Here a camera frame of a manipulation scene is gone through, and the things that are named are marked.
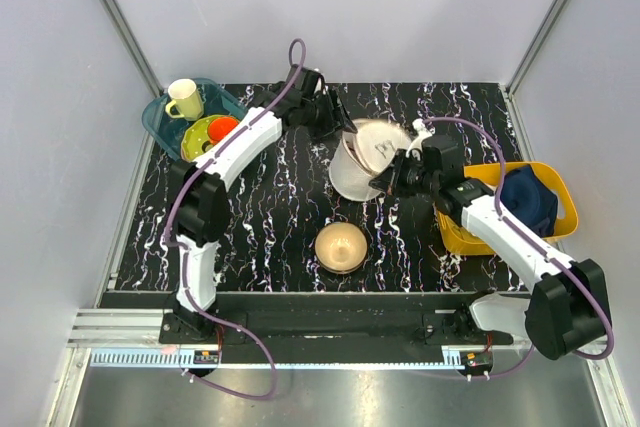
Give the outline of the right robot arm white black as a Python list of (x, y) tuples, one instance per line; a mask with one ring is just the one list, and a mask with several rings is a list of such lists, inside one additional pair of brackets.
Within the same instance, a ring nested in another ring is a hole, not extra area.
[(546, 358), (557, 360), (606, 337), (602, 352), (613, 350), (614, 335), (602, 268), (577, 262), (518, 220), (496, 189), (464, 173), (462, 152), (446, 135), (416, 139), (409, 148), (382, 141), (382, 157), (372, 188), (395, 197), (427, 194), (438, 211), (484, 241), (519, 277), (529, 299), (483, 294), (454, 318), (454, 331), (476, 343), (489, 331), (528, 339)]

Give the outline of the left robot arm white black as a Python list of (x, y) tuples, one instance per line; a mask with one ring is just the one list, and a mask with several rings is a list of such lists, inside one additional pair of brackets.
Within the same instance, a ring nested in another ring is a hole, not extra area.
[(239, 125), (207, 153), (173, 164), (164, 243), (179, 251), (180, 280), (173, 318), (163, 323), (171, 332), (196, 343), (216, 334), (216, 319), (206, 311), (215, 302), (214, 263), (231, 221), (229, 191), (255, 158), (298, 127), (314, 141), (357, 130), (324, 76), (295, 64), (286, 81), (263, 91)]

